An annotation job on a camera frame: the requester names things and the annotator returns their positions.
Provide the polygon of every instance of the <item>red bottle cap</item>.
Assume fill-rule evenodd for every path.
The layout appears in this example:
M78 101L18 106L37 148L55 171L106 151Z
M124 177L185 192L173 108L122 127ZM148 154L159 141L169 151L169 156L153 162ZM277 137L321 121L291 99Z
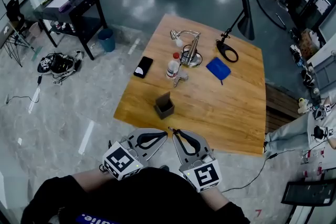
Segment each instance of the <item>red bottle cap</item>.
M174 57L174 59L179 59L180 58L180 54L178 52L175 52L173 54L173 57Z

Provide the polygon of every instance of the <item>vacuum hose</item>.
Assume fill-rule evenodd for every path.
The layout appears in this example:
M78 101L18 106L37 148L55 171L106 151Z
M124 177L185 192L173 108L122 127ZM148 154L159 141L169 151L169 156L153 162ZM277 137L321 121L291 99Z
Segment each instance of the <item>vacuum hose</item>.
M272 23L274 23L277 27L279 27L280 29L282 29L282 30L287 30L287 27L286 26L282 26L282 25L279 25L279 24L277 24L267 13L266 13L266 11L263 9L263 7L261 6L261 4L260 4L260 2L259 2L259 0L256 0L257 1L257 3L258 3L258 5L259 5L259 7L261 8L261 10L263 11L263 13L272 21Z

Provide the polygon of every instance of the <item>white floor marking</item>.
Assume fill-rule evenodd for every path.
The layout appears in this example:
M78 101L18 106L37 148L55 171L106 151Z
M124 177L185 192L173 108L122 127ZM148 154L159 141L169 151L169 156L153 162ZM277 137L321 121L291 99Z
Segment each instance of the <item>white floor marking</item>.
M89 142L89 138L90 138L90 135L92 133L92 129L93 129L93 126L94 126L94 121L90 121L90 124L88 126L88 128L86 129L86 133L83 137L83 140L82 140L82 143L80 144L79 146L79 149L78 149L78 153L80 155L83 155L84 154L84 151L85 151L85 148Z
M31 111L33 110L33 107L34 107L34 105L35 105L35 102L37 101L37 97L38 97L38 95L39 95L39 92L40 92L40 89L39 89L39 87L37 86L37 89L36 89L36 91L35 91L35 93L34 93L33 99L31 100L31 102L30 102L30 106L28 107L28 113L29 113L29 114L31 114Z
M132 45L132 47L130 48L130 50L128 51L128 54L131 55L133 53L133 51L135 50L135 48L137 47L137 45L139 44L140 38L137 38L134 42L134 44Z

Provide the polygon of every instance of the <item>black sleeve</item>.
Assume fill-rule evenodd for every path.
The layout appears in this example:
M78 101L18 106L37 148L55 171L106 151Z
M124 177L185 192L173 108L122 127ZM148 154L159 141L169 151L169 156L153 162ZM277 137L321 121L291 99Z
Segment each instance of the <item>black sleeve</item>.
M37 190L34 199L25 208L21 224L47 223L57 215L59 208L81 201L87 193L72 176L46 180Z
M216 219L225 220L227 223L249 224L250 221L244 216L242 209L229 202L215 212Z

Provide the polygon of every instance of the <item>smartphone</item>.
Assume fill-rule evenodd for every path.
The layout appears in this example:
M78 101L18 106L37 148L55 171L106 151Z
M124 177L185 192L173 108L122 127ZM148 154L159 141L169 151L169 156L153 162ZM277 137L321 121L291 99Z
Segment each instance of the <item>smartphone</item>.
M133 75L143 79L146 76L152 63L153 63L153 59L148 58L146 56L142 57Z

